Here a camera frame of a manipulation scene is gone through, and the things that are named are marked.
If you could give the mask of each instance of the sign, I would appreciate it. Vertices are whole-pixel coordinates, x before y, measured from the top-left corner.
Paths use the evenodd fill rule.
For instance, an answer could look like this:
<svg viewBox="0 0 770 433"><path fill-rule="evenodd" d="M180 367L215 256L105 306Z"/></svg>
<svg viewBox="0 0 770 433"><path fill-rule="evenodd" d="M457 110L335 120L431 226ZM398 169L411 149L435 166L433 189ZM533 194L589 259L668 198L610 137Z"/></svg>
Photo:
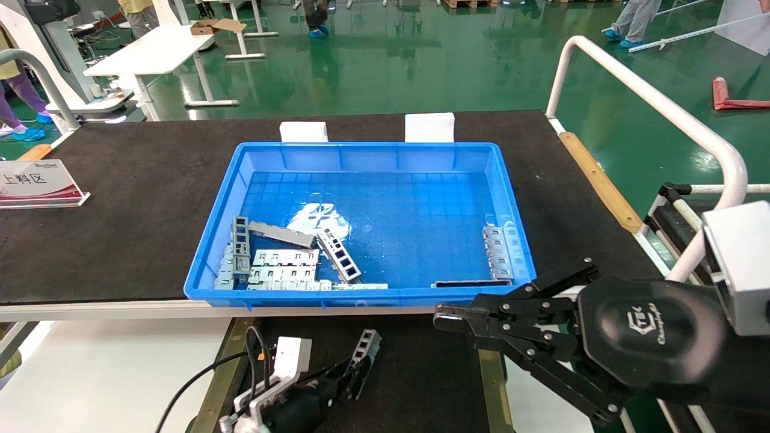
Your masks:
<svg viewBox="0 0 770 433"><path fill-rule="evenodd" d="M78 207L90 196L60 159L0 162L0 210Z"/></svg>

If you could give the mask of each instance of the green epoxy floor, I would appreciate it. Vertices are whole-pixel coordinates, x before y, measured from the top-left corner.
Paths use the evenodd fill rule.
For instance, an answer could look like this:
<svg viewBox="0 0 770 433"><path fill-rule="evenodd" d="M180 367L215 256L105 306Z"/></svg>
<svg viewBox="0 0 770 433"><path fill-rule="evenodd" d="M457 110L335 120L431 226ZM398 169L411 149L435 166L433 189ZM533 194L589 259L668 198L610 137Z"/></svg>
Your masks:
<svg viewBox="0 0 770 433"><path fill-rule="evenodd" d="M263 23L280 36L247 39L246 46L265 52L266 59L226 61L226 53L238 52L235 35L226 32L216 34L217 49L203 54L215 98L236 98L240 106L184 109L185 100L203 98L192 60L161 77L150 92L164 120L544 110L564 42L586 35L733 143L746 159L750 181L770 183L762 128L770 111L711 107L715 76L727 79L733 98L770 99L765 57L717 35L629 55L600 35L620 2L514 0L511 7L500 1L497 8L476 11L433 0L401 5L356 0L347 10L340 3L329 20L333 36L310 40L301 8L264 0ZM670 6L667 0L661 8ZM214 8L222 16L221 6ZM715 1L664 15L649 27L648 40L714 25L720 8ZM188 10L197 16L194 6ZM253 28L250 8L239 17ZM639 213L663 182L721 182L713 157L586 55L573 58L557 115ZM329 134L334 139L334 131ZM0 154L7 146L0 144Z"/></svg>

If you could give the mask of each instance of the gray pants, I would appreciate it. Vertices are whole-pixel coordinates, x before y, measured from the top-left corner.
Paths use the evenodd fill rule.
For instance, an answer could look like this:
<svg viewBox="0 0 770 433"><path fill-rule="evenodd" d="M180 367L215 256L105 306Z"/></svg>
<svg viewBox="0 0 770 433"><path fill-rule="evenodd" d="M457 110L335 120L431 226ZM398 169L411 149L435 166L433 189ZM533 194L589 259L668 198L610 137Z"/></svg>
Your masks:
<svg viewBox="0 0 770 433"><path fill-rule="evenodd" d="M134 32L134 36L137 39L146 35L150 30L159 25L155 6L147 6L140 12L135 13L123 12L123 15L126 16L126 21L131 25L131 30Z"/></svg>
<svg viewBox="0 0 770 433"><path fill-rule="evenodd" d="M314 0L302 0L302 5L305 8L305 21L310 30L318 29L318 25L326 22L327 18L326 10L329 7L329 0L318 0L318 8L316 8L315 3Z"/></svg>
<svg viewBox="0 0 770 433"><path fill-rule="evenodd" d="M629 42L640 42L644 39L644 31L655 18L662 0L630 0L618 20L612 23L615 33L628 39Z"/></svg>

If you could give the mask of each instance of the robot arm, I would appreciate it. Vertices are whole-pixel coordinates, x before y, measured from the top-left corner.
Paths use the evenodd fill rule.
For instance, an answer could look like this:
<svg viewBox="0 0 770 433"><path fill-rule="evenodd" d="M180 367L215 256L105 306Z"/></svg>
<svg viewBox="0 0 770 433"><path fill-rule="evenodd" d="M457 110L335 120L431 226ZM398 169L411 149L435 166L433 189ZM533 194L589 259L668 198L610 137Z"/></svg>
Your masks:
<svg viewBox="0 0 770 433"><path fill-rule="evenodd" d="M554 297L583 284L576 301ZM538 327L549 324L566 332ZM470 306L441 304L434 325L506 354L602 424L639 394L770 408L770 340L738 336L713 287L602 277L581 262L506 295L478 295Z"/></svg>

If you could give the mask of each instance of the red object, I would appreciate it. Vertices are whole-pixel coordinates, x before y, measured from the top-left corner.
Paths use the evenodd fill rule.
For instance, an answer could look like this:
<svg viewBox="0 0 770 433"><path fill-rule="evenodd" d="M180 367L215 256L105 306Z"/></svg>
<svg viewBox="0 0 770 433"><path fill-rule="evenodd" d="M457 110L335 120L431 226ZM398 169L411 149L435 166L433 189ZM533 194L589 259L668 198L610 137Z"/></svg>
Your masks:
<svg viewBox="0 0 770 433"><path fill-rule="evenodd" d="M714 109L770 109L770 101L730 99L727 82L722 77L715 78L711 88L714 90Z"/></svg>

